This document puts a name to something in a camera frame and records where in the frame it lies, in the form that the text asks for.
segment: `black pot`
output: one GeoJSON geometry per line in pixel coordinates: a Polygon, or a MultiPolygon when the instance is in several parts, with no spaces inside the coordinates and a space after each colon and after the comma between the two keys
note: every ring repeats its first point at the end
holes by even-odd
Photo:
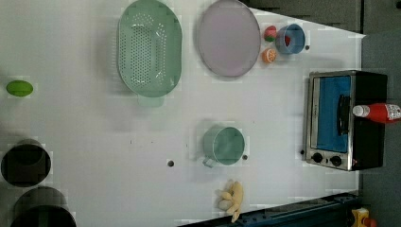
{"type": "Polygon", "coordinates": [[[26,192],[14,206],[11,227],[77,227],[64,195],[51,187],[26,192]]]}
{"type": "Polygon", "coordinates": [[[4,156],[1,173],[14,186],[30,187],[43,181],[50,167],[50,156],[41,144],[24,140],[4,156]]]}

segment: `toaster oven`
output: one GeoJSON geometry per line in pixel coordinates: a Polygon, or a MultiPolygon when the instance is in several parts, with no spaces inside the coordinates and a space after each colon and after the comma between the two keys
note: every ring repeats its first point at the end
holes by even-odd
{"type": "Polygon", "coordinates": [[[311,73],[308,91],[306,161],[348,171],[382,166],[384,125],[355,117],[352,109],[386,102],[387,76],[311,73]]]}

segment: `teal mug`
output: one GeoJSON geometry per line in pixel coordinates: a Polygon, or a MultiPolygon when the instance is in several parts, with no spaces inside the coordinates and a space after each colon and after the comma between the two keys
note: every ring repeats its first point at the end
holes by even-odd
{"type": "Polygon", "coordinates": [[[226,166],[236,163],[244,152],[245,140],[241,131],[233,127],[214,126],[203,137],[203,164],[226,166]]]}

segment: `mug handle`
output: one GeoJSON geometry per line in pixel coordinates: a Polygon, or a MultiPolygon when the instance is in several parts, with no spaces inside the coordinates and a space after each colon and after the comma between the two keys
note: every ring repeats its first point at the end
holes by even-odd
{"type": "Polygon", "coordinates": [[[214,161],[213,159],[211,159],[211,158],[209,158],[209,157],[207,157],[207,156],[204,157],[203,164],[204,164],[205,166],[212,168],[214,162],[215,162],[215,161],[214,161]]]}

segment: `white table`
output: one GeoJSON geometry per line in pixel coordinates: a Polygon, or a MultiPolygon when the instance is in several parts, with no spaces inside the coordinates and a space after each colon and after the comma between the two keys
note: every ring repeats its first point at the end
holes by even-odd
{"type": "MultiPolygon", "coordinates": [[[[243,183],[243,212],[358,188],[357,172],[309,165],[299,151],[309,73],[360,68],[362,35],[254,10],[261,32],[301,25],[310,50],[269,66],[259,59],[226,81],[194,46],[196,23],[214,1],[166,0],[183,28],[182,78],[163,107],[144,108],[116,71],[117,23],[130,2],[0,0],[0,157],[22,138],[43,143],[53,166],[41,185],[67,196],[78,226],[218,218],[218,190],[230,179],[243,183]],[[9,96],[13,79],[31,82],[35,92],[9,96]],[[215,122],[242,129],[247,161],[202,165],[201,137],[215,122]]],[[[2,178],[0,185],[0,225],[9,226],[27,189],[2,178]]]]}

